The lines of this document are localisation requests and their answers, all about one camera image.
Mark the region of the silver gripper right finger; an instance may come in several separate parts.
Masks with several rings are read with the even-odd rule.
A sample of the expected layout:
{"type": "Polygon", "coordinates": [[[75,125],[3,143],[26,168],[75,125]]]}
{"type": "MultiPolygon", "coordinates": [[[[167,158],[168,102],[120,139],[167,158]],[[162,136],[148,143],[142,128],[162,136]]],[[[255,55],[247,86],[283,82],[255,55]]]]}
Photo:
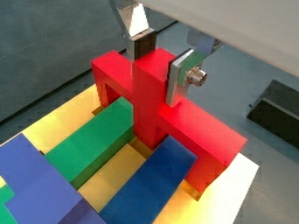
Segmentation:
{"type": "Polygon", "coordinates": [[[166,103],[172,108],[186,98],[190,85],[200,87],[207,80],[202,64],[222,46],[216,38],[194,28],[188,30],[187,44],[191,48],[168,63],[166,103]]]}

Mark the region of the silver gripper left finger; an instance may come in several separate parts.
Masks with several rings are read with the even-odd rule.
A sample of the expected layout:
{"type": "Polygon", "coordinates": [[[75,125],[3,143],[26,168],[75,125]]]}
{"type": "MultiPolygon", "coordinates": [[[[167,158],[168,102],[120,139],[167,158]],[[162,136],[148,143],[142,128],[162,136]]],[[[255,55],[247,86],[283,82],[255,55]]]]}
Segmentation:
{"type": "Polygon", "coordinates": [[[150,27],[146,8],[134,0],[108,0],[126,39],[126,51],[132,61],[155,50],[156,30],[150,27]]]}

